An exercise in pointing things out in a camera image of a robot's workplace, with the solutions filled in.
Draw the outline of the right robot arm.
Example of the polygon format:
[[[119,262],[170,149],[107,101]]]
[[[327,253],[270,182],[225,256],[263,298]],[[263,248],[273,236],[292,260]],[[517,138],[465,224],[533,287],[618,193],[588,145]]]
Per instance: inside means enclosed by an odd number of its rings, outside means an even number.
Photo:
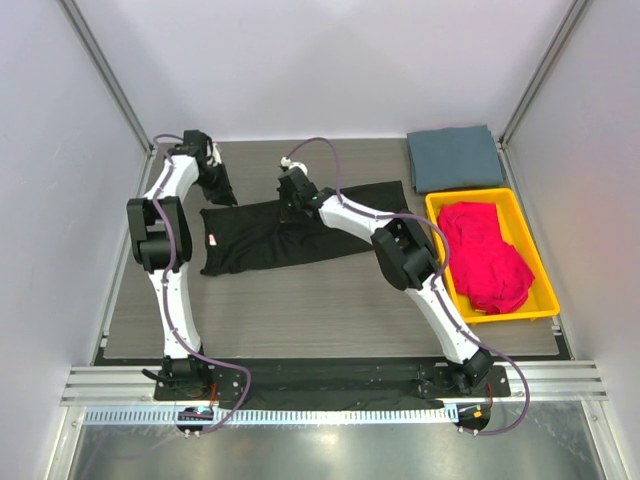
[[[367,207],[331,188],[320,190],[309,180],[306,166],[287,157],[280,169],[278,192],[284,212],[371,245],[384,279],[413,300],[436,334],[453,388],[467,396],[483,388],[493,365],[491,353],[448,295],[443,267],[421,219],[410,212]]]

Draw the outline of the black t-shirt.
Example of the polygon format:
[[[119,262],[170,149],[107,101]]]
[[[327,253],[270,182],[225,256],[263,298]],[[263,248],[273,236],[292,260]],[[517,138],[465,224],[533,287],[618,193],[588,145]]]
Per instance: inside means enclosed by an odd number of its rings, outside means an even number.
[[[278,200],[202,209],[206,260],[200,273],[216,277],[332,260],[371,252],[349,233],[304,214],[281,209]]]

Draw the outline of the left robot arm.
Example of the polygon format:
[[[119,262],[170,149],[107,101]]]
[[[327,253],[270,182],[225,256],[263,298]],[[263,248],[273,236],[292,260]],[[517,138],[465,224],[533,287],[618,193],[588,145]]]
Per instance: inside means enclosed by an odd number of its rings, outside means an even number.
[[[160,370],[143,374],[156,382],[159,400],[203,399],[214,391],[214,381],[193,320],[188,290],[193,241],[183,201],[194,186],[214,205],[238,201],[219,147],[208,134],[186,130],[154,141],[164,157],[162,170],[149,190],[126,206],[132,254],[152,284],[164,338]]]

